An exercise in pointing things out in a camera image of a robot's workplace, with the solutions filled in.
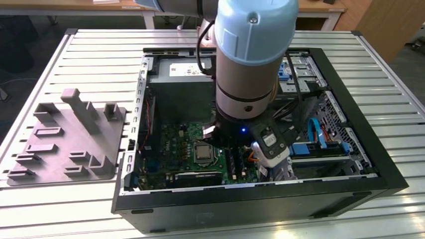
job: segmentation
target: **white table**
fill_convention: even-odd
[[[194,30],[79,30],[66,35],[0,146],[0,238],[92,239],[143,237],[111,214],[115,179],[98,183],[11,188],[4,170],[23,151],[40,102],[60,103],[64,88],[82,100],[132,110],[144,47],[195,47]],[[363,37],[351,32],[297,32],[292,47],[321,47],[411,185],[337,218],[168,234],[179,238],[420,237],[425,232],[424,106]]]

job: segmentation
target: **blue cable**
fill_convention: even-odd
[[[311,142],[315,142],[315,134],[313,134],[313,127],[316,129],[316,138],[320,142],[321,148],[327,148],[327,142],[325,142],[325,134],[320,127],[320,122],[317,118],[311,118],[308,120],[308,140]]]
[[[10,74],[11,76],[14,76],[15,78],[20,79],[22,77],[8,71],[6,71],[4,69],[0,69],[0,71],[6,72],[7,74]]]
[[[7,125],[11,124],[12,122],[14,122],[12,120],[0,121],[0,127],[7,126]]]

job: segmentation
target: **metal slat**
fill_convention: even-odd
[[[332,64],[375,64],[372,57],[328,57]]]
[[[68,66],[58,67],[55,75],[86,75],[86,74],[130,74],[139,73],[140,66]]]
[[[120,218],[111,213],[110,200],[0,208],[0,215],[2,227]]]
[[[68,83],[115,83],[115,82],[136,82],[139,79],[139,72],[130,74],[99,74],[99,75],[58,75],[50,76],[50,82],[55,84]]]
[[[420,114],[415,115],[385,115],[385,116],[367,116],[367,120],[405,120],[405,119],[423,119]]]
[[[367,116],[393,115],[393,114],[417,114],[417,109],[412,105],[381,105],[359,106]]]
[[[380,140],[387,150],[425,147],[425,136],[381,138]]]
[[[132,234],[127,233],[127,230],[134,229],[134,226],[123,219],[116,218],[111,220],[104,221],[88,221],[88,222],[75,222],[72,226],[68,226],[67,222],[63,222],[60,224],[52,224],[52,225],[39,225],[39,226],[30,226],[30,227],[22,227],[19,230],[15,228],[12,229],[0,229],[0,237],[2,238],[40,238],[40,237],[54,237],[55,235],[59,235],[58,237],[64,237],[67,235],[75,235],[76,237],[82,238],[82,236],[90,235],[92,238],[98,238],[94,236],[94,232],[119,232],[119,235],[116,237],[102,237],[106,239],[112,238],[138,238],[142,237],[143,234],[139,232],[138,236],[134,236]]]
[[[337,70],[340,77],[344,79],[359,79],[359,78],[388,78],[384,71],[341,71]]]
[[[425,175],[425,162],[399,163],[397,168],[405,178]]]
[[[363,45],[325,45],[325,44],[295,44],[292,43],[289,45],[289,47],[292,48],[305,48],[305,47],[312,47],[312,48],[323,48],[324,50],[364,50],[365,48],[363,47]]]
[[[425,155],[425,147],[424,148],[413,148],[413,149],[388,150],[388,154],[391,155],[391,157]]]
[[[380,126],[373,131],[379,137],[425,135],[424,125]]]
[[[395,163],[425,162],[425,154],[419,156],[392,157],[392,159]]]
[[[197,38],[80,38],[72,41],[72,45],[107,45],[107,44],[196,44]]]
[[[143,57],[144,51],[99,51],[96,54],[86,51],[67,51],[64,59],[102,59]]]
[[[293,35],[293,38],[313,38],[313,39],[356,39],[355,36],[349,33],[304,33],[297,32]]]
[[[110,59],[62,59],[59,66],[140,66],[142,57]]]
[[[401,95],[397,87],[349,87],[352,96]]]
[[[292,44],[324,44],[324,45],[360,45],[357,39],[292,39]]]
[[[194,47],[194,44],[131,44],[131,45],[71,45],[68,51],[143,51],[144,48]]]
[[[79,32],[75,37],[79,38],[197,38],[196,32]]]
[[[343,51],[343,50],[325,50],[324,51],[328,57],[337,57],[337,56],[368,56],[371,57],[369,53],[365,50],[359,51]]]
[[[395,86],[395,83],[388,78],[380,79],[343,79],[344,85],[347,87],[383,87]]]
[[[409,104],[405,96],[355,96],[353,99],[360,106]]]
[[[110,181],[108,183],[4,190],[2,193],[0,207],[112,200],[115,178]]]
[[[407,178],[409,187],[403,189],[400,192],[395,193],[395,195],[425,193],[424,181],[425,177]]]
[[[78,88],[80,92],[107,92],[114,90],[115,92],[135,92],[136,84],[135,82],[122,82],[122,83],[68,83],[68,84],[55,84],[50,85],[47,88],[48,93],[62,93],[64,89]]]
[[[425,124],[425,119],[371,120],[371,126]]]
[[[56,104],[66,104],[60,99],[62,93],[52,93],[48,95],[39,96],[40,100],[46,102],[52,102]],[[136,97],[136,92],[90,92],[82,93],[82,101],[91,101],[94,103],[108,103],[108,102],[134,102]]]

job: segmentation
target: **black cable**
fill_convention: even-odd
[[[211,72],[211,68],[209,69],[204,69],[203,64],[201,64],[201,57],[200,57],[200,48],[201,48],[201,40],[207,35],[208,30],[211,29],[211,27],[213,26],[215,20],[211,21],[211,23],[208,24],[208,27],[204,29],[200,37],[199,37],[199,42],[197,42],[197,64],[199,64],[199,68],[201,70],[201,73],[204,75],[211,76],[213,73]]]
[[[309,93],[305,93],[301,95],[301,100],[305,100],[307,98],[311,97],[320,97],[320,95],[324,93],[323,90],[317,90]],[[277,118],[283,118],[287,115],[289,115],[292,113],[292,111],[296,109],[297,105],[299,105],[299,98],[293,99],[292,101],[289,101],[273,114],[273,119]]]
[[[285,56],[287,56],[288,65],[289,65],[291,72],[292,72],[292,79],[293,79],[293,83],[295,83],[295,88],[297,89],[299,102],[301,104],[303,103],[303,96],[301,96],[300,82],[299,82],[297,72],[295,71],[292,59],[291,59],[288,51],[285,53]]]
[[[175,17],[167,16],[167,17],[168,17],[168,19],[176,19],[179,16],[175,16]]]

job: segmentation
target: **blue drive bracket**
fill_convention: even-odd
[[[341,147],[343,147],[343,149],[344,149],[345,155],[349,155],[349,154],[351,154],[351,151],[352,151],[351,144],[349,144],[348,142],[343,142],[343,143],[341,143]]]
[[[295,155],[309,155],[311,154],[311,151],[309,151],[305,143],[295,143],[291,146],[289,150]]]
[[[280,64],[279,71],[277,71],[279,81],[288,81],[289,80],[289,75],[287,74],[285,65],[284,64],[285,63]]]
[[[315,142],[315,137],[313,135],[316,134],[316,139],[319,140],[319,143],[321,145],[321,148],[327,148],[327,142],[325,142],[325,134],[324,131],[320,128],[320,123],[317,118],[311,118],[308,120],[308,140],[311,142]]]

